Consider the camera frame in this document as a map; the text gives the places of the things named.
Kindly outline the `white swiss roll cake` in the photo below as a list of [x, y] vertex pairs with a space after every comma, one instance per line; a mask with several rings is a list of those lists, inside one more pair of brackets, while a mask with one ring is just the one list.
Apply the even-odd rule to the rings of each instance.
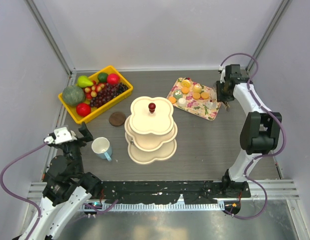
[[210, 98], [213, 100], [213, 101], [216, 101], [217, 100], [217, 92], [214, 90], [214, 89], [211, 89], [209, 91], [210, 93]]

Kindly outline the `metal serving tongs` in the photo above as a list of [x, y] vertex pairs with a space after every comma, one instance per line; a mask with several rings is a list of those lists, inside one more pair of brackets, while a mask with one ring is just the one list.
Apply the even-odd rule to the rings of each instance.
[[[212, 89], [214, 89], [217, 92], [217, 83], [213, 84]], [[230, 105], [227, 101], [223, 101], [222, 105], [225, 107], [227, 112], [230, 112]]]

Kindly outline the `yellow swiss roll cake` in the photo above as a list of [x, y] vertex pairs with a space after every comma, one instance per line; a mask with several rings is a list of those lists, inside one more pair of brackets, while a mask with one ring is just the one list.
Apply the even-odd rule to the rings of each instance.
[[182, 87], [190, 88], [191, 87], [191, 79], [186, 77], [181, 82]]

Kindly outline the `cream three-tier cake stand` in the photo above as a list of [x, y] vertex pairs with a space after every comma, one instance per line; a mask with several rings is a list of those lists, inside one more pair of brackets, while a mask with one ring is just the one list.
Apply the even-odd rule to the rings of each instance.
[[133, 100], [130, 111], [124, 124], [130, 159], [148, 165], [173, 157], [178, 127], [172, 103], [163, 97], [141, 96]]

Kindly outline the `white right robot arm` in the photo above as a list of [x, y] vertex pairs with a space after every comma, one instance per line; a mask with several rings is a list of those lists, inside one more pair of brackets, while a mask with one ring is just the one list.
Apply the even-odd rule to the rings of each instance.
[[220, 66], [218, 72], [217, 102], [238, 100], [246, 115], [239, 138], [241, 151], [222, 177], [221, 191], [232, 197], [246, 189], [250, 172], [258, 161], [277, 148], [282, 116], [262, 102], [249, 78], [242, 75], [240, 65]]

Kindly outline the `orange biscuit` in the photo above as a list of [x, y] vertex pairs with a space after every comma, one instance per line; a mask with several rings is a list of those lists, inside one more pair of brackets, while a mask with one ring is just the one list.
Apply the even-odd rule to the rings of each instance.
[[198, 100], [198, 99], [201, 98], [201, 94], [198, 93], [198, 92], [194, 92], [194, 93], [192, 94], [192, 97], [193, 97], [193, 99]]
[[209, 93], [207, 93], [207, 92], [202, 92], [201, 94], [200, 94], [200, 96], [201, 96], [201, 98], [202, 99], [208, 99], [209, 98]]
[[182, 91], [182, 93], [183, 94], [188, 94], [189, 93], [189, 88], [188, 87], [183, 87], [182, 89], [181, 89], [181, 91]]
[[173, 96], [170, 96], [170, 97], [168, 98], [168, 100], [169, 100], [172, 104], [175, 104], [175, 103], [177, 102], [176, 98], [173, 97]]

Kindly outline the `red apple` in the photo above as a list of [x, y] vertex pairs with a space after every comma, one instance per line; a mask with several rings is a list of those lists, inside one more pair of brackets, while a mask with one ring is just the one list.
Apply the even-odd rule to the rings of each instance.
[[80, 103], [76, 106], [76, 112], [81, 117], [86, 117], [91, 113], [91, 107], [89, 104]]
[[117, 85], [120, 82], [120, 77], [116, 73], [111, 73], [107, 76], [107, 83]]

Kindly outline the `yellow dome cake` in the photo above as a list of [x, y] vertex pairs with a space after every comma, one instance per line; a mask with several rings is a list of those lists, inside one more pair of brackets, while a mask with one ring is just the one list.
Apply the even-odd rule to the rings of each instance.
[[202, 86], [201, 86], [201, 84], [195, 84], [194, 86], [193, 86], [193, 88], [192, 88], [192, 91], [194, 92], [194, 93], [201, 93], [201, 91], [202, 91]]

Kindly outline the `orange biscuit centre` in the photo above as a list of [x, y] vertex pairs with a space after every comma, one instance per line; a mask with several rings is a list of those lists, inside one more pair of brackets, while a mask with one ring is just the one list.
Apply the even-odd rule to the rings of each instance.
[[198, 92], [194, 92], [194, 93], [192, 94], [192, 97], [193, 97], [193, 99], [198, 100], [198, 99], [201, 98], [201, 94], [198, 93]]

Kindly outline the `orange biscuit upper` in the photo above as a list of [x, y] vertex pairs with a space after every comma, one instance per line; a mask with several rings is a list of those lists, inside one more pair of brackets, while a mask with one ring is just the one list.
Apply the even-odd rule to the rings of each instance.
[[189, 88], [188, 87], [183, 87], [182, 89], [181, 89], [181, 91], [182, 91], [182, 93], [183, 94], [188, 94], [189, 93]]

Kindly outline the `green melon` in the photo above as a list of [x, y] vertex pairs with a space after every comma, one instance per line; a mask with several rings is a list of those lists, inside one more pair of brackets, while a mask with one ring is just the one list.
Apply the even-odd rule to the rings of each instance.
[[70, 85], [63, 90], [62, 99], [67, 105], [75, 107], [78, 104], [83, 103], [86, 96], [79, 86]]

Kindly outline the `white dome cake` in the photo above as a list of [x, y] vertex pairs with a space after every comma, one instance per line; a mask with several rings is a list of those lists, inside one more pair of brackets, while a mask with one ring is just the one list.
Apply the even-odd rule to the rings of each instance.
[[177, 105], [181, 108], [184, 108], [187, 106], [187, 100], [185, 98], [179, 98], [177, 101]]

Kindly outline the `red yellow cherries cluster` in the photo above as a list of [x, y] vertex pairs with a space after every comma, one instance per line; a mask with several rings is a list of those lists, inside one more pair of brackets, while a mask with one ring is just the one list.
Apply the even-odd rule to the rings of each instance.
[[85, 93], [86, 100], [90, 101], [93, 98], [95, 98], [105, 87], [104, 83], [95, 84], [89, 87], [86, 87], [83, 89], [83, 92]]

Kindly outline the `purple grape bunch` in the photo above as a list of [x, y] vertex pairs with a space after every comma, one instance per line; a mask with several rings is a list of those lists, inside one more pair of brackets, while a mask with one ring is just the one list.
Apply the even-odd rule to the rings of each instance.
[[92, 100], [89, 100], [89, 105], [92, 108], [100, 108], [110, 100], [118, 97], [120, 94], [128, 90], [128, 86], [120, 82], [119, 84], [110, 85], [105, 83], [102, 91]]

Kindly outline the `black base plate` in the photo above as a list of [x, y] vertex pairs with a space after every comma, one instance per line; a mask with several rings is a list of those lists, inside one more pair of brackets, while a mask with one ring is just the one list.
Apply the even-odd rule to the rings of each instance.
[[247, 182], [223, 183], [211, 180], [182, 181], [105, 181], [101, 199], [120, 204], [176, 204], [182, 197], [185, 204], [212, 204], [217, 199], [250, 198]]

